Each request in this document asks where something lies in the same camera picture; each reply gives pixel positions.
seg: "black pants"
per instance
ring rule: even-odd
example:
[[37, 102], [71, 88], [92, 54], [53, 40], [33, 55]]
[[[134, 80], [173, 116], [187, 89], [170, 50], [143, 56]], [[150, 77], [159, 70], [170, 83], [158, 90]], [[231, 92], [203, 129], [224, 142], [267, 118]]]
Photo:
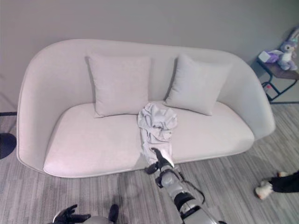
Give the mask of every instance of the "black pants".
[[289, 176], [273, 177], [269, 182], [272, 184], [273, 191], [275, 192], [299, 192], [299, 170]]

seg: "sofa cushion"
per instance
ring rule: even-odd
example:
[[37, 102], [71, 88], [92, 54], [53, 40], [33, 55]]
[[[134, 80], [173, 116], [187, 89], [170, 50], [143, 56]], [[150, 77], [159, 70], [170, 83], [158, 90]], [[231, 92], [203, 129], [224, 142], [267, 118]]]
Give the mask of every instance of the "sofa cushion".
[[212, 115], [220, 90], [232, 65], [194, 61], [181, 54], [174, 81], [165, 101], [167, 106]]
[[149, 102], [149, 57], [115, 57], [90, 54], [95, 84], [95, 117], [138, 114]]
[[[159, 107], [165, 107], [161, 101]], [[176, 163], [232, 155], [249, 149], [254, 136], [229, 107], [216, 102], [213, 116], [173, 109], [178, 126], [172, 135]], [[48, 174], [79, 178], [142, 169], [136, 115], [94, 119], [94, 104], [67, 110], [57, 122], [44, 163]]]

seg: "cable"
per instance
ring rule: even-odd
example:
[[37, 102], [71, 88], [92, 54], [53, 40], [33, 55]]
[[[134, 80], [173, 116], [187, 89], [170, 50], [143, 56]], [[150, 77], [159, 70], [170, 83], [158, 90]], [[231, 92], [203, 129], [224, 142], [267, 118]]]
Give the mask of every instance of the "cable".
[[195, 187], [193, 183], [191, 183], [190, 181], [187, 181], [187, 180], [185, 179], [185, 176], [184, 176], [181, 172], [178, 172], [178, 173], [180, 174], [180, 176], [181, 176], [183, 182], [189, 184], [191, 187], [193, 187], [195, 190], [197, 190], [197, 191], [202, 195], [203, 200], [202, 200], [201, 204], [205, 203], [205, 201], [206, 201], [206, 197], [205, 197], [204, 193], [203, 193], [201, 190], [199, 190], [197, 187]]

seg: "sofa armrest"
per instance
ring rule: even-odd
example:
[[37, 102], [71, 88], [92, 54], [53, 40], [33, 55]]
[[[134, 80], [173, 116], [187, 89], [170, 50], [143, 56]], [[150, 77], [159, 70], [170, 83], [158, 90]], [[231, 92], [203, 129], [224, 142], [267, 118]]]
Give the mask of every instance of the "sofa armrest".
[[43, 172], [53, 129], [69, 108], [93, 102], [93, 87], [84, 54], [59, 42], [40, 51], [27, 67], [19, 96], [17, 157]]
[[240, 58], [235, 59], [218, 101], [234, 110], [250, 127], [255, 139], [275, 130], [275, 121], [269, 101], [254, 71]]

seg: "sneaker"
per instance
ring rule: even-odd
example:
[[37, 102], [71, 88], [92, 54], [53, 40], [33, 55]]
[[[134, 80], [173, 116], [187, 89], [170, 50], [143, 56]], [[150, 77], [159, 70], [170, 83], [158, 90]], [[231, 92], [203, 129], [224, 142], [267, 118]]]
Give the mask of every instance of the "sneaker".
[[289, 174], [287, 172], [278, 172], [277, 176], [278, 177], [284, 177], [284, 176], [288, 176]]
[[256, 195], [259, 197], [259, 199], [263, 200], [273, 192], [272, 184], [266, 182], [263, 186], [255, 188], [254, 191]]
[[113, 222], [114, 224], [116, 224], [116, 221], [117, 221], [117, 218], [118, 218], [118, 210], [119, 210], [119, 207], [118, 207], [117, 204], [113, 204], [110, 207], [108, 219], [109, 219], [109, 221]]

